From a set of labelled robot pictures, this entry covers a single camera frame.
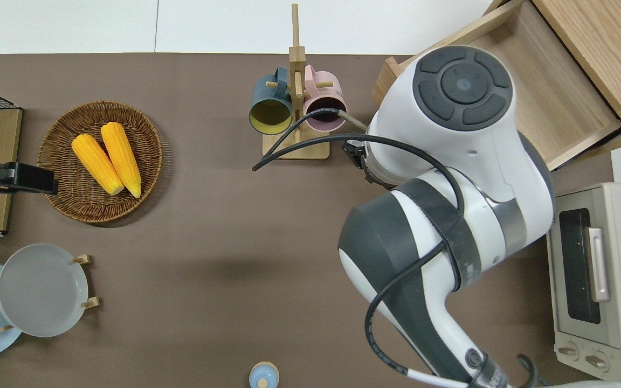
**mug holder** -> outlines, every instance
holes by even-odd
[[[294,125],[294,123],[303,116],[303,94],[305,93],[303,81],[306,71],[306,48],[299,44],[299,8],[296,3],[291,5],[291,22],[294,46],[289,47],[288,88],[291,94],[291,125]],[[270,82],[267,86],[276,87],[277,84]],[[326,86],[329,85],[318,85],[319,88]],[[279,145],[278,150],[303,142],[303,140],[310,140],[326,135],[328,135],[327,132],[313,130],[304,122]],[[281,135],[262,135],[262,137],[262,154],[265,155]],[[328,157],[330,157],[330,143],[320,143],[295,150],[294,152],[284,155],[280,159],[325,160]]]

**black cable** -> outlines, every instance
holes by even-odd
[[[446,248],[444,241],[440,241],[435,248],[431,249],[429,253],[426,253],[422,258],[411,263],[407,268],[404,268],[401,272],[399,272],[390,282],[380,290],[379,293],[372,298],[372,302],[368,306],[368,311],[365,312],[365,320],[364,320],[364,331],[365,338],[368,340],[368,345],[372,349],[373,353],[382,360],[383,363],[390,366],[390,368],[395,369],[395,371],[401,374],[407,374],[409,372],[408,368],[405,368],[401,364],[394,361],[394,359],[387,356],[379,346],[377,346],[377,342],[375,342],[375,338],[372,334],[372,319],[375,317],[375,311],[377,310],[377,306],[382,302],[387,295],[387,292],[394,287],[397,283],[401,282],[406,276],[410,275],[413,271],[423,267],[425,263],[431,261],[434,257],[436,257],[440,252],[442,252]]]
[[[412,153],[417,157],[425,160],[429,164],[431,164],[436,170],[438,170],[442,176],[447,180],[447,182],[452,187],[454,191],[454,196],[457,202],[457,210],[458,213],[463,216],[464,214],[464,195],[461,193],[461,187],[459,187],[458,182],[455,177],[451,174],[451,172],[447,169],[445,165],[440,163],[436,158],[430,155],[424,150],[420,148],[416,148],[413,145],[408,143],[400,142],[399,140],[389,139],[387,137],[373,136],[373,135],[364,135],[362,133],[338,133],[335,135],[328,135],[323,137],[316,137],[315,139],[303,140],[303,142],[298,142],[294,145],[289,145],[289,147],[284,148],[283,150],[279,150],[276,153],[269,154],[264,156],[259,162],[257,162],[253,167],[253,171],[257,171],[261,169],[264,165],[269,162],[278,159],[281,156],[284,156],[290,152],[294,152],[300,148],[309,147],[314,144],[326,143],[326,142],[340,142],[346,140],[359,140],[361,142],[372,142],[372,143],[381,143],[392,147],[397,147],[399,149],[405,150],[406,152]]]
[[[517,361],[524,366],[524,369],[530,374],[528,380],[521,385],[519,388],[533,388],[535,382],[541,383],[544,386],[550,386],[547,381],[543,380],[540,376],[538,376],[538,368],[533,363],[533,360],[524,354],[517,355]]]
[[[339,112],[340,112],[340,110],[339,109],[335,109],[335,108],[320,108],[320,109],[314,110],[313,112],[306,113],[306,115],[301,117],[298,121],[296,121],[296,123],[294,123],[294,125],[290,126],[289,128],[286,128],[286,130],[284,130],[284,132],[282,133],[281,137],[276,141],[276,143],[274,143],[270,147],[268,152],[266,152],[263,157],[270,156],[270,154],[272,154],[272,152],[274,152],[274,150],[276,150],[277,147],[279,147],[279,145],[281,143],[283,143],[283,141],[291,134],[291,132],[293,132],[296,128],[298,128],[301,125],[301,123],[303,123],[304,121],[310,119],[311,117],[321,115],[323,113],[332,113],[333,115],[338,115]]]

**pink mug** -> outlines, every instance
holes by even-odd
[[[332,86],[318,88],[316,84],[331,81]],[[306,86],[305,101],[303,102],[303,113],[313,112],[320,108],[335,108],[347,111],[347,104],[344,103],[340,82],[334,74],[328,71],[315,71],[313,66],[306,66],[306,79],[303,82]],[[321,132],[330,132],[340,128],[344,119],[332,113],[324,113],[311,117],[306,121],[312,129]]]

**mug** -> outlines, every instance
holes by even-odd
[[[286,90],[288,71],[279,66],[274,74],[260,77],[253,87],[249,122],[263,135],[276,135],[291,125],[291,96]],[[274,88],[267,86],[275,82]]]
[[[318,88],[316,84],[321,82],[332,82],[332,86]],[[303,113],[313,112],[320,108],[335,108],[347,111],[347,104],[344,103],[340,82],[334,74],[328,71],[315,71],[313,66],[306,66],[306,76],[303,81],[306,86],[306,100],[303,102]],[[344,119],[332,113],[326,113],[311,117],[306,121],[312,129],[321,132],[330,132],[340,128]]]

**table surface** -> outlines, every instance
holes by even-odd
[[[349,112],[369,121],[382,56],[309,55],[342,83]],[[152,196],[103,227],[57,213],[44,196],[13,197],[0,264],[22,246],[89,253],[90,309],[61,336],[23,334],[0,354],[0,386],[248,386],[258,361],[280,386],[422,386],[365,343],[368,303],[343,272],[336,243],[352,206],[383,192],[333,144],[325,161],[278,161],[252,172],[261,138],[250,91],[284,55],[0,55],[0,95],[24,107],[19,161],[34,164],[52,123],[89,101],[135,106],[163,137]],[[519,385],[515,355],[552,383],[589,379],[555,359],[544,241],[451,295],[451,314]],[[388,354],[427,370],[383,317]]]

